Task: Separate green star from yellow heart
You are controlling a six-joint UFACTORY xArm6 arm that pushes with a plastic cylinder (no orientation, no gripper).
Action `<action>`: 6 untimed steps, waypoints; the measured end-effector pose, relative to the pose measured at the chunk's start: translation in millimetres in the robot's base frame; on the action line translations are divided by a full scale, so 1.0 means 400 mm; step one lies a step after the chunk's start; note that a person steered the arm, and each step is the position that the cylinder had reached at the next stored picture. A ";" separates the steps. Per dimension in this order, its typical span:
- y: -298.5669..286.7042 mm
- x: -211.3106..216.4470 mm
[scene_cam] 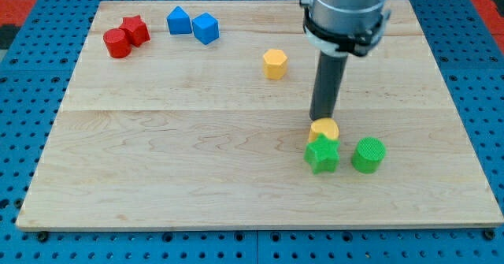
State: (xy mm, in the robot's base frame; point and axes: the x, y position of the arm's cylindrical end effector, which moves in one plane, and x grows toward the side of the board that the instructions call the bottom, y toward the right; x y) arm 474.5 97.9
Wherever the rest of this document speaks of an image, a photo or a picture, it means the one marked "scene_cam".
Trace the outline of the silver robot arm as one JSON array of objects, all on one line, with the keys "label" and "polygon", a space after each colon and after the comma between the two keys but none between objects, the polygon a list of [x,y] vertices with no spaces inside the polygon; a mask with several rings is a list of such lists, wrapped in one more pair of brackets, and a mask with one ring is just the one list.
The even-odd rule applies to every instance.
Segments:
[{"label": "silver robot arm", "polygon": [[391,12],[386,0],[299,0],[303,30],[324,54],[364,57],[381,40]]}]

